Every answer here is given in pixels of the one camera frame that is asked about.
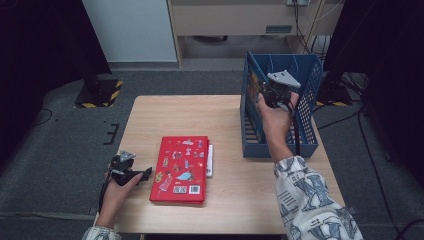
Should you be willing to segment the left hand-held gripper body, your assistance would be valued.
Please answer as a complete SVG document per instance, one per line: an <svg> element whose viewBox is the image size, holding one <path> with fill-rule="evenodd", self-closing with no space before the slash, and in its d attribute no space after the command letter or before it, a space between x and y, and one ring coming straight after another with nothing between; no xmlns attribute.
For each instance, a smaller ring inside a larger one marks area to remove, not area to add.
<svg viewBox="0 0 424 240"><path fill-rule="evenodd" d="M135 154L121 150L111 159L109 173L119 186L126 185L133 177L140 174L140 171L132 170L135 157Z"/></svg>

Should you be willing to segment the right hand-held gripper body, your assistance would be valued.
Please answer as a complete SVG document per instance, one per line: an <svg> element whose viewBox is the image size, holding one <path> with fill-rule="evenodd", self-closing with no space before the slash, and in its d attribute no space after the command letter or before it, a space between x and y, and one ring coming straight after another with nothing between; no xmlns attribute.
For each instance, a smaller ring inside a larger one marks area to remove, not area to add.
<svg viewBox="0 0 424 240"><path fill-rule="evenodd" d="M290 88L300 88L301 84L287 71L268 73L267 80L260 85L260 92L270 108L288 108Z"/></svg>

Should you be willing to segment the blue picture book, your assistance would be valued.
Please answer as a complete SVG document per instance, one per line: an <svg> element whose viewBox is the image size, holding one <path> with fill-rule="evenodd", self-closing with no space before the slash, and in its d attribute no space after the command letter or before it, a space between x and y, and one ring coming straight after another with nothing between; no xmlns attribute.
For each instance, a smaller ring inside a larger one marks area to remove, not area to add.
<svg viewBox="0 0 424 240"><path fill-rule="evenodd" d="M247 96L253 106L253 109L257 110L258 95L260 93L261 86L266 82L266 76L254 58L252 52L247 53L247 65Z"/></svg>

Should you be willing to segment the blue plastic file rack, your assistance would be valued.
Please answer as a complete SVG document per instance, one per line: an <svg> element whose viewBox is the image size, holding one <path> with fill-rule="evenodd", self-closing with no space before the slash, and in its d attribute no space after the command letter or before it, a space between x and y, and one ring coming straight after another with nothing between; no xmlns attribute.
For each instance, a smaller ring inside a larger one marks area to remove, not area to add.
<svg viewBox="0 0 424 240"><path fill-rule="evenodd" d="M318 146L312 127L312 111L322 79L322 65L314 54L254 54L264 75L287 70L300 84L291 87L288 110L294 116L293 125L287 134L287 145L292 152L309 158ZM263 130L259 110L253 109L247 96L248 65L247 54L244 63L240 119L242 150L245 158L268 158L270 153Z"/></svg>

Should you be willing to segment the white book with green leaf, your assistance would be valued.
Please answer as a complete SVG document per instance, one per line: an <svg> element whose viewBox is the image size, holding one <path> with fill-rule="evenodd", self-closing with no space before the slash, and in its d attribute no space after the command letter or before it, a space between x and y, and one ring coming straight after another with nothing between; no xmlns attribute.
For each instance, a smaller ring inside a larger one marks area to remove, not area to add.
<svg viewBox="0 0 424 240"><path fill-rule="evenodd" d="M209 147L208 147L206 176L207 177L213 176L213 145L212 144L209 144Z"/></svg>

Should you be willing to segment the person's right hand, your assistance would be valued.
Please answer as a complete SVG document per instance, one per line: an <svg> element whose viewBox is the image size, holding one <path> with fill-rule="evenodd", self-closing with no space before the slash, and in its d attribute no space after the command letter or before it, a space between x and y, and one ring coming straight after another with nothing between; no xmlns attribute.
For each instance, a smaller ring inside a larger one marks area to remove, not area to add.
<svg viewBox="0 0 424 240"><path fill-rule="evenodd" d="M263 130L268 146L285 146L286 135L292 124L292 115L288 110L270 108L262 94L258 95L256 106L261 114Z"/></svg>

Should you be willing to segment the person's left hand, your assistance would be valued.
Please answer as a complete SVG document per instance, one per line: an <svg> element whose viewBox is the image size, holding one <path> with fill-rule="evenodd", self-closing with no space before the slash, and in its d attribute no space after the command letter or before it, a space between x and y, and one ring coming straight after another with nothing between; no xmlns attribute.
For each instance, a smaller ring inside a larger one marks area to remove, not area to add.
<svg viewBox="0 0 424 240"><path fill-rule="evenodd" d="M95 222L96 226L113 228L115 219L124 201L139 183L142 174L137 174L128 183L120 186L114 179L108 181L101 210Z"/></svg>

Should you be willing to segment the black striped stand base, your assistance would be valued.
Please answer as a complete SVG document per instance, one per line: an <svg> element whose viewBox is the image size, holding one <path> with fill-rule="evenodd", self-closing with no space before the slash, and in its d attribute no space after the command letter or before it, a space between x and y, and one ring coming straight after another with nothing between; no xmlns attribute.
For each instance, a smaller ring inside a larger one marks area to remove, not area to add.
<svg viewBox="0 0 424 240"><path fill-rule="evenodd" d="M76 108L111 107L119 95L121 80L99 80L93 87L85 84L74 101Z"/></svg>
<svg viewBox="0 0 424 240"><path fill-rule="evenodd" d="M347 106L351 97L346 87L341 84L342 75L327 71L324 73L316 98L318 105Z"/></svg>

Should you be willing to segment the grey label plate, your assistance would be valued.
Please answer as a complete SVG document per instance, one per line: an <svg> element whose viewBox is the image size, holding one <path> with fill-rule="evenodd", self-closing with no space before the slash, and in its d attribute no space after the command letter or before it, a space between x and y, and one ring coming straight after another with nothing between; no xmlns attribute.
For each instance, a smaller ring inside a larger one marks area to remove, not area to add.
<svg viewBox="0 0 424 240"><path fill-rule="evenodd" d="M292 25L267 25L265 32L267 34L289 34L292 28Z"/></svg>

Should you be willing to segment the beige wooden desk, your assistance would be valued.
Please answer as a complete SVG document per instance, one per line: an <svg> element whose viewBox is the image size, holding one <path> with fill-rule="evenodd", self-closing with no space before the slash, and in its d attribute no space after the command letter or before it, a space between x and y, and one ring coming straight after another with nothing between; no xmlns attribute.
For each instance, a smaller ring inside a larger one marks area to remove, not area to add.
<svg viewBox="0 0 424 240"><path fill-rule="evenodd" d="M192 36L283 36L293 53L312 50L316 36L333 34L346 0L310 0L287 6L287 0L167 0L177 63L184 41ZM267 25L292 25L289 34L267 34Z"/></svg>

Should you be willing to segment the dark curtain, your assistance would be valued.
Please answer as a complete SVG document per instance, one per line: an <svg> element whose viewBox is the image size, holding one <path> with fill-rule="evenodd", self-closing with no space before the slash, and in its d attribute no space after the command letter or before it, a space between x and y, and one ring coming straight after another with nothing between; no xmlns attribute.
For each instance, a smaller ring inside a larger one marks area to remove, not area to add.
<svg viewBox="0 0 424 240"><path fill-rule="evenodd" d="M424 0L346 0L324 63L324 87L363 73L363 95L389 159L424 188Z"/></svg>
<svg viewBox="0 0 424 240"><path fill-rule="evenodd" d="M0 0L0 168L50 90L109 71L82 0Z"/></svg>

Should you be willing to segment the white cabinet panel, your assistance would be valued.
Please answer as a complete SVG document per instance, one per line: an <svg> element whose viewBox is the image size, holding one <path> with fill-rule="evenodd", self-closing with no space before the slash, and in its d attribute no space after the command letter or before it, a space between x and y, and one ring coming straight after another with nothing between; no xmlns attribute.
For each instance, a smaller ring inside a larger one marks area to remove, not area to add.
<svg viewBox="0 0 424 240"><path fill-rule="evenodd" d="M167 0L82 0L108 62L176 62Z"/></svg>

